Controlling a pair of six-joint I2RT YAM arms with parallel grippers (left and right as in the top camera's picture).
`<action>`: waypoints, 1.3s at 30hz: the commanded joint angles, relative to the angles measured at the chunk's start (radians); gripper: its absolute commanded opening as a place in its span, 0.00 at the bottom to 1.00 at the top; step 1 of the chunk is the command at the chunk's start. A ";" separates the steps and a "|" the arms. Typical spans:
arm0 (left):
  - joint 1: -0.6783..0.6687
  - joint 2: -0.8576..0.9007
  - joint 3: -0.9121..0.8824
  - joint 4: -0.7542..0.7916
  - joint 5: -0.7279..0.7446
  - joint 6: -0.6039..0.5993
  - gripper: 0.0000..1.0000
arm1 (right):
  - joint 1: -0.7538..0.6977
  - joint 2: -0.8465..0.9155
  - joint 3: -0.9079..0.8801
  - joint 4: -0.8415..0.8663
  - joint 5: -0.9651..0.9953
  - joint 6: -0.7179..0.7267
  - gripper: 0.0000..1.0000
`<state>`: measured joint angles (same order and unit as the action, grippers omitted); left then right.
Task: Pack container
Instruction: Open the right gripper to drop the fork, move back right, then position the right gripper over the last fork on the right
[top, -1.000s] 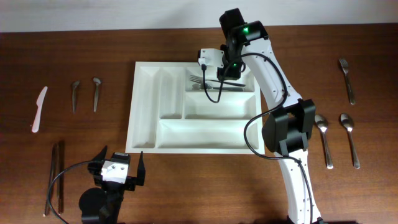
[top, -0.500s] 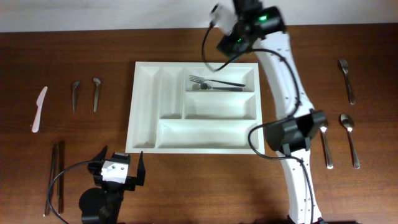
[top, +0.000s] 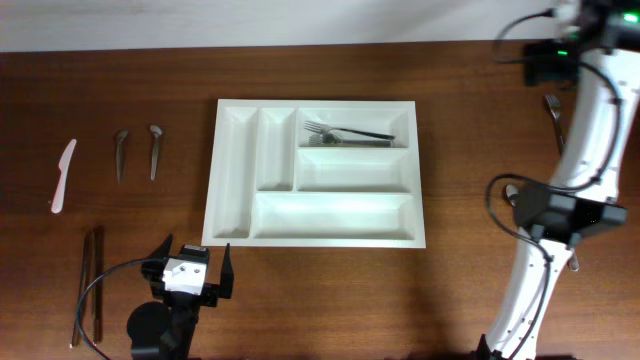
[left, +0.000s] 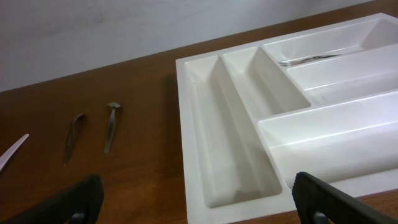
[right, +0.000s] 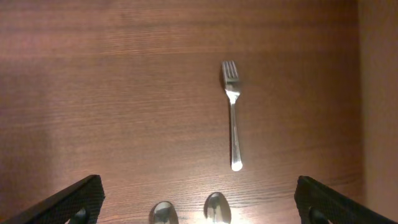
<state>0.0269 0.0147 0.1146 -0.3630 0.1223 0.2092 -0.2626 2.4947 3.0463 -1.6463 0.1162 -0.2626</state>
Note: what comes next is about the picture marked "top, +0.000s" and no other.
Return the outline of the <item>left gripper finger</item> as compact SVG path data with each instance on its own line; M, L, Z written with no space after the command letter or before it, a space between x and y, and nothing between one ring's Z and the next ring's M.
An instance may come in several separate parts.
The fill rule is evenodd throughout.
M148 256L149 259L165 259L169 256L171 246L173 243L173 235L169 234L165 240L151 252Z
M234 286L234 271L231 261L231 246L226 244L224 257L221 265L220 282L219 282L219 297L223 299L230 299L233 293Z

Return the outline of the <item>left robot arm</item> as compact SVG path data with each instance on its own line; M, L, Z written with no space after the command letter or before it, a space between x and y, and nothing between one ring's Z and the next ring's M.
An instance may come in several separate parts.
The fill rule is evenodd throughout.
M187 359L200 309L215 308L232 297L234 271L231 247L224 250L220 280L208 283L210 250L184 245L170 254L173 236L144 259L141 274L149 282L153 300L138 306L127 321L134 359Z

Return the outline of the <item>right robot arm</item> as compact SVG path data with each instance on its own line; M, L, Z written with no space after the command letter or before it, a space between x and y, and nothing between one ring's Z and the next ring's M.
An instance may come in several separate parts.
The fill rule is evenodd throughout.
M639 106L639 4L633 0L557 1L539 12L556 34L527 44L518 58L502 51L506 25L492 43L496 63L520 64L524 81L569 81L577 102L558 166L548 182L522 175L515 226L501 229L517 241L508 290L476 359L533 359L538 333L563 268L590 236L627 220L618 203L619 177Z

